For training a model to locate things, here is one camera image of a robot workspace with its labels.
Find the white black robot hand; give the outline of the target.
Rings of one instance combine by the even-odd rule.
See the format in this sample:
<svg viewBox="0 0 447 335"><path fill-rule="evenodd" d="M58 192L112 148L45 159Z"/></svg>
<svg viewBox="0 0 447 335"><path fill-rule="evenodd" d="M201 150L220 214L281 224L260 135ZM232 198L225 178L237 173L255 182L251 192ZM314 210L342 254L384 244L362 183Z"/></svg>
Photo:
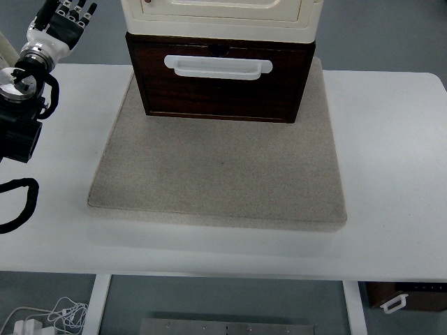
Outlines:
<svg viewBox="0 0 447 335"><path fill-rule="evenodd" d="M24 49L37 49L54 62L71 54L78 44L97 4L87 10L85 1L46 1L29 25Z"/></svg>

